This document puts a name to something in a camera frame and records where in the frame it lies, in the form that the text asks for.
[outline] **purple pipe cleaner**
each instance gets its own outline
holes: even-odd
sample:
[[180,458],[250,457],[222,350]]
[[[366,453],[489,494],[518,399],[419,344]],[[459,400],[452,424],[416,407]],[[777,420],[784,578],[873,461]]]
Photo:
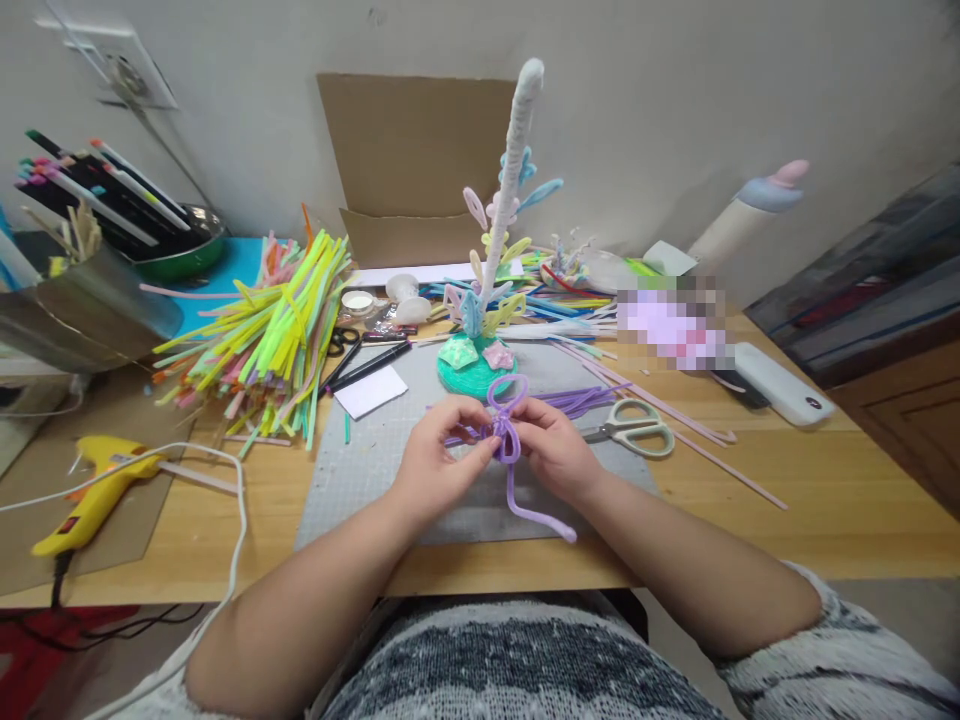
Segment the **purple pipe cleaner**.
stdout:
[[[510,382],[517,383],[518,391],[505,405],[501,405],[497,402],[494,394],[500,385]],[[564,540],[573,543],[577,541],[576,530],[550,515],[534,512],[533,510],[524,510],[518,507],[514,497],[513,468],[517,460],[520,459],[520,438],[517,436],[517,431],[510,421],[510,413],[513,411],[513,408],[527,396],[529,387],[530,385],[526,375],[504,375],[498,378],[487,391],[487,404],[495,411],[493,424],[483,428],[483,432],[479,435],[473,428],[465,427],[464,429],[477,439],[489,437],[490,435],[498,435],[500,437],[500,447],[496,453],[494,453],[494,457],[507,465],[507,505],[510,507],[510,511],[517,517],[546,525]],[[616,385],[614,387],[598,385],[583,390],[544,393],[543,395],[533,395],[532,397],[543,400],[548,405],[560,410],[571,420],[576,420],[585,415],[588,410],[614,402],[617,399],[616,392],[626,387],[629,387],[629,384]],[[463,440],[459,437],[448,438],[444,443],[446,447],[455,447],[462,444]]]
[[[504,383],[511,382],[517,383],[517,392],[505,405],[501,405],[495,397],[496,389]],[[497,435],[500,437],[500,447],[497,448],[494,457],[507,466],[507,506],[510,508],[510,511],[517,517],[546,525],[568,543],[575,543],[577,541],[577,531],[572,527],[560,522],[551,515],[545,515],[544,513],[538,513],[533,510],[525,510],[517,505],[517,501],[514,498],[513,469],[517,460],[520,459],[520,438],[517,436],[517,429],[510,420],[510,412],[527,396],[529,387],[530,385],[526,375],[504,375],[503,377],[497,378],[493,384],[490,385],[490,389],[487,391],[487,402],[490,407],[494,409],[495,414],[493,416],[493,425],[490,426],[489,430],[484,428],[482,435],[484,437],[488,437],[489,435]]]

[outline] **pink cap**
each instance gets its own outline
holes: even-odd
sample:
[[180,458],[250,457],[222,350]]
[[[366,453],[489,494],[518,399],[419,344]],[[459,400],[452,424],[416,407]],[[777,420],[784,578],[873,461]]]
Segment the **pink cap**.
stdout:
[[780,187],[792,188],[796,186],[800,178],[807,174],[809,169],[810,163],[806,160],[794,160],[777,170],[767,180]]

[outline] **teal base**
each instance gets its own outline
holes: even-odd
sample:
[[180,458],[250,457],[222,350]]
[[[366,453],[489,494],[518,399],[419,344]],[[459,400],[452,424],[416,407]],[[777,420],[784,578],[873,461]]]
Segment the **teal base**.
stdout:
[[[457,334],[457,337],[461,336],[466,337],[464,333]],[[516,358],[513,359],[513,368],[510,370],[503,368],[491,370],[490,366],[487,365],[487,361],[483,358],[483,351],[487,346],[495,342],[495,340],[496,338],[485,338],[483,336],[476,338],[473,341],[473,346],[476,348],[477,354],[480,355],[480,357],[475,362],[459,370],[454,370],[453,366],[437,358],[437,373],[440,375],[440,382],[443,383],[443,386],[457,395],[469,395],[478,400],[486,400],[487,391],[497,378],[510,375],[517,371]],[[512,384],[513,383],[504,383],[498,387],[496,397],[503,395],[510,389]]]

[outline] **yellow glue gun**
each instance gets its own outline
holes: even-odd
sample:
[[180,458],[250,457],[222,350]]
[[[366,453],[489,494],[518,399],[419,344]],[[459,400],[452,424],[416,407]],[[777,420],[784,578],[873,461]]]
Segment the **yellow glue gun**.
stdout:
[[[94,472],[102,475],[120,463],[143,454],[147,448],[140,443],[109,435],[88,435],[77,441],[77,450],[83,458],[94,464]],[[156,475],[163,459],[161,455],[151,455],[88,487],[70,516],[52,535],[34,545],[31,553],[38,557],[51,557],[82,548],[97,534],[130,483]]]

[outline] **desk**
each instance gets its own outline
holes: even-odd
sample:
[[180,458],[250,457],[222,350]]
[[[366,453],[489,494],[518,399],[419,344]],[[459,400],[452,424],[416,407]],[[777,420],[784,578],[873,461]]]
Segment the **desk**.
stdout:
[[[752,342],[796,370],[746,317],[733,318],[731,329],[738,340]],[[606,346],[616,349],[613,343]],[[671,457],[651,463],[670,502],[827,579],[960,574],[960,524],[842,412],[825,427],[803,432],[770,410],[749,412],[707,379],[676,371],[631,378],[706,425],[734,430],[736,445],[710,450],[780,497],[790,510],[778,510],[679,443]],[[322,422],[330,405],[329,399],[321,403]],[[215,427],[216,418],[201,418],[191,440],[209,444]],[[239,446],[228,444],[226,449],[236,452]],[[206,460],[187,463],[232,479],[227,467]],[[245,463],[250,532],[240,563],[240,589],[293,551],[313,464],[311,454],[302,449],[258,445],[251,450]],[[220,600],[238,528],[233,498],[174,482],[143,559],[70,579],[64,601],[119,605]],[[575,545],[544,539],[415,547],[397,567],[387,594],[638,584],[602,541],[584,537]],[[0,598],[0,606],[42,606],[49,597],[47,588],[33,588]]]

